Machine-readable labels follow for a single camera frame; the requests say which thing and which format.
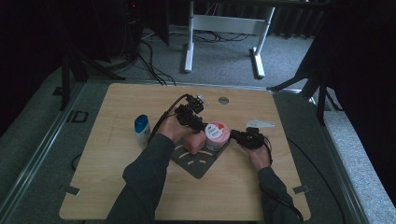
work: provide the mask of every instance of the wooden table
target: wooden table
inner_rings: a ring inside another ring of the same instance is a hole
[[[244,131],[246,123],[253,119],[275,124],[272,128],[261,128],[273,147],[273,168],[288,187],[295,206],[309,219],[304,194],[292,190],[301,182],[271,92],[135,84],[109,87],[70,184],[79,189],[79,194],[66,194],[60,216],[105,219],[125,185],[121,177],[124,168],[141,152],[134,133],[135,118],[146,114],[152,128],[161,114],[185,93],[194,96],[201,93],[210,103],[199,114],[206,122],[220,120],[239,131]],[[220,104],[220,97],[227,97],[229,103]],[[263,220],[258,177],[246,152],[232,140],[201,179],[171,161],[156,218]]]

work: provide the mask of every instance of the white metal stand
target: white metal stand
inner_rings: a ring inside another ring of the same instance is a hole
[[[194,2],[190,1],[190,22],[189,22],[189,44],[187,46],[185,71],[191,72],[192,55],[194,51],[193,32],[194,30],[205,30],[224,33],[237,33],[245,35],[259,35],[259,44],[257,48],[253,48],[253,60],[256,64],[257,75],[265,77],[264,69],[262,67],[262,46],[265,37],[268,33],[268,28],[271,24],[271,19],[274,14],[274,7],[271,7],[271,12],[266,15],[265,20],[252,20],[230,17],[194,15]]]

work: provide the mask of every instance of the container lid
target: container lid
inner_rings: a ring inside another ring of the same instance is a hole
[[[148,124],[149,124],[149,118],[146,115],[140,115],[134,121],[134,131],[137,133],[141,133]]]

